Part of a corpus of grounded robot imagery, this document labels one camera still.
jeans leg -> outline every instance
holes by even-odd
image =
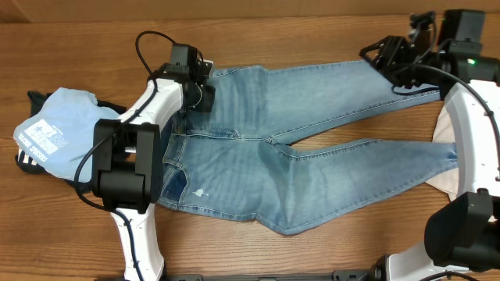
[[[190,133],[272,137],[282,144],[439,99],[438,91],[396,95],[392,85],[363,61],[225,69],[217,71],[211,83],[216,88],[212,112],[190,112]]]
[[[363,139],[298,152],[266,140],[173,136],[159,203],[296,234],[457,166],[454,144]]]

denim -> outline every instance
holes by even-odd
[[[296,151],[305,137],[439,99],[393,94],[365,62],[222,69],[211,113],[172,118],[159,203],[296,234],[457,166],[454,144],[362,139]]]

beige cloth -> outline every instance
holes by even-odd
[[[436,129],[434,130],[433,142],[452,143],[455,142],[455,134],[453,133],[452,120],[446,107],[443,107],[439,117],[437,118]],[[445,192],[450,197],[450,201],[456,199],[456,194],[459,189],[459,169],[452,169],[441,173],[432,179],[428,180],[431,186]]]

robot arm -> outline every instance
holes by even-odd
[[[441,88],[455,132],[461,196],[430,217],[423,242],[379,260],[372,277],[376,275],[373,272],[379,272],[374,280],[410,281],[439,272],[500,269],[500,229],[496,222],[490,222],[500,213],[494,114],[500,114],[500,63],[480,56],[484,14],[448,10],[438,53],[423,47],[430,42],[428,26],[434,14],[412,16],[411,20],[412,26],[419,29],[413,31],[418,35],[411,38],[411,43],[403,37],[389,36],[364,48],[360,55],[395,86],[426,83]],[[374,59],[367,56],[372,50],[379,51]]]
[[[101,119],[95,125],[95,144],[114,135],[93,154],[92,191],[102,198],[105,209],[123,215],[112,213],[125,257],[124,280],[157,281],[166,277],[154,217],[163,183],[159,136],[176,112],[211,111],[215,89],[206,82],[211,77],[213,63],[197,56],[195,48],[174,44],[170,63],[148,78],[146,91],[137,102],[118,120]],[[126,123],[143,106],[139,115]],[[130,229],[123,218],[129,221]],[[139,270],[134,266],[132,253]]]

black cable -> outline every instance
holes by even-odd
[[[144,67],[146,68],[146,70],[148,71],[150,77],[152,75],[152,71],[151,69],[149,68],[148,66],[148,63],[144,60],[144,58],[142,57],[142,54],[141,54],[141,50],[139,48],[139,41],[141,39],[141,37],[145,34],[156,34],[156,35],[159,35],[161,37],[164,37],[164,38],[167,38],[168,40],[170,40],[173,44],[175,44],[175,41],[170,38],[169,36],[165,35],[165,34],[162,34],[158,31],[150,31],[150,30],[147,30],[147,31],[143,31],[141,32],[135,39],[135,51],[137,52],[137,55],[139,56],[139,59],[141,60],[142,64],[144,65]],[[153,81],[153,84],[154,84],[154,88],[153,88],[153,92],[152,94],[149,96],[149,98],[145,101],[145,103],[143,105],[141,105],[141,107],[139,107],[135,112],[134,114],[132,114],[132,116],[130,116],[128,119],[126,119],[125,121],[123,121],[122,123],[119,124],[119,126],[117,126],[113,132],[108,135],[107,137],[104,137],[102,140],[100,140],[97,144],[95,144],[88,152],[87,154],[85,154],[85,156],[82,158],[82,160],[80,161],[80,164],[78,165],[77,167],[77,171],[75,172],[75,177],[74,177],[74,181],[75,181],[75,191],[77,192],[77,195],[78,197],[87,205],[91,206],[91,207],[94,207],[94,208],[97,208],[99,210],[103,210],[103,211],[108,211],[104,208],[104,206],[101,206],[99,204],[96,204],[90,200],[88,200],[82,193],[81,193],[81,190],[80,190],[80,174],[81,174],[81,170],[83,169],[85,163],[87,162],[87,160],[92,156],[92,154],[94,154],[94,151],[96,149],[98,149],[99,147],[101,147],[102,144],[104,144],[109,138],[113,137],[115,135],[115,133],[123,126],[127,125],[128,123],[130,123],[132,120],[134,120],[136,117],[138,117],[141,112],[144,110],[144,108],[146,108],[146,106],[148,106],[148,104],[152,101],[152,99],[155,97],[156,93],[158,92],[158,84],[156,83],[156,78],[154,77],[151,77],[151,80]],[[127,227],[127,232],[128,232],[128,235],[129,235],[129,238],[130,238],[130,252],[131,252],[131,255],[132,255],[132,262],[134,263],[134,267],[135,267],[135,270],[137,272],[137,276],[139,278],[140,281],[144,281],[143,277],[142,277],[142,274],[141,274],[141,269],[139,268],[139,264],[138,264],[138,260],[137,260],[137,256],[135,254],[135,245],[134,245],[134,234],[132,233],[132,227],[130,226],[130,221],[127,219],[127,217],[122,214],[121,212],[118,212],[117,210],[112,210],[112,211],[109,211],[115,215],[118,215],[122,220],[123,220],[123,224]]]
[[[432,42],[429,44],[429,48],[421,55],[415,58],[415,61],[413,63],[420,62],[422,59],[425,58],[427,54],[429,54],[432,51],[432,48],[436,45],[436,40],[438,39],[438,29],[436,28],[436,21],[432,21]]]
[[[436,50],[436,55],[439,55],[439,53],[441,52],[441,50],[445,47],[445,45],[449,42],[453,41],[453,39],[451,38],[447,38],[447,39],[444,39],[438,46],[437,46],[437,50]]]
[[[146,34],[155,34],[155,35],[164,37],[164,38],[168,39],[170,42],[172,42],[172,44],[176,44],[176,42],[170,36],[168,36],[168,35],[165,35],[165,34],[163,34],[161,32],[158,32],[158,31],[151,31],[151,30],[142,31],[135,38],[135,51],[137,52],[137,55],[139,56],[139,59],[141,60],[142,64],[144,65],[144,67],[148,71],[149,75],[151,75],[152,71],[149,68],[148,63],[146,62],[146,60],[144,59],[144,57],[142,57],[141,51],[139,50],[139,41],[141,40],[141,37],[144,36],[144,35],[146,35]]]
[[[198,52],[198,55],[200,55],[200,59],[202,59],[202,63],[203,63],[203,54],[200,50],[196,50]]]
[[[431,275],[431,276],[428,276],[428,277],[426,277],[424,279],[421,279],[420,281],[432,281],[432,280],[436,280],[437,278],[441,278],[441,277],[451,278],[452,276],[462,277],[463,279],[469,280],[469,281],[479,281],[478,279],[475,279],[473,277],[470,277],[468,275],[465,275],[465,274],[462,274],[462,273],[458,273],[458,272],[441,272],[441,273],[436,273],[434,275]]]
[[[455,81],[456,83],[461,84],[464,86],[476,99],[477,101],[481,104],[481,106],[484,108],[484,111],[486,111],[486,115],[489,117],[491,126],[493,127],[493,133],[495,135],[495,143],[497,147],[497,159],[498,159],[498,167],[500,169],[500,132],[498,131],[498,125],[494,117],[494,113],[486,103],[486,101],[471,87],[469,84],[465,83],[463,80],[458,78],[457,76],[447,73],[444,70],[441,70],[439,68],[433,67],[433,66],[426,66],[423,64],[418,64],[418,63],[400,63],[398,65],[393,65],[392,67],[397,67],[397,66],[403,66],[403,67],[408,67],[408,68],[420,68],[420,69],[425,69],[429,70],[431,72],[434,72],[436,74],[441,74],[442,76],[445,76],[446,78]],[[495,178],[496,181],[500,181],[500,176]]]
[[[414,34],[412,34],[412,40],[410,41],[410,45],[411,44],[415,44],[416,39],[419,37],[419,35],[420,35],[420,27],[422,26],[422,23],[423,23],[423,21],[419,22],[416,25],[416,28],[415,28],[416,32]]]

